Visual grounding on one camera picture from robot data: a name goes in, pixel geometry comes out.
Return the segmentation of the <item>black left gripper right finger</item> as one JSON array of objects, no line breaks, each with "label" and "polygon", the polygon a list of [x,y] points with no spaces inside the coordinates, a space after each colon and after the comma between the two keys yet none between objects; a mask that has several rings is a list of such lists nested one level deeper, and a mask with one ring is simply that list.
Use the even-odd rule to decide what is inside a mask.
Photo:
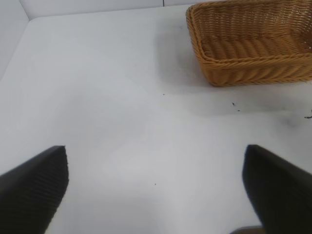
[{"label": "black left gripper right finger", "polygon": [[265,233],[312,232],[310,173],[259,145],[248,145],[242,180]]}]

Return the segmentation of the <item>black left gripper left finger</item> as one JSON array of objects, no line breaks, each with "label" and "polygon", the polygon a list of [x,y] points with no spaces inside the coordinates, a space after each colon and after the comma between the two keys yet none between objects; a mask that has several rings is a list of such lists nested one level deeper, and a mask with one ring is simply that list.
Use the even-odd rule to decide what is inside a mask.
[{"label": "black left gripper left finger", "polygon": [[69,184],[65,146],[53,146],[0,177],[0,232],[43,234]]}]

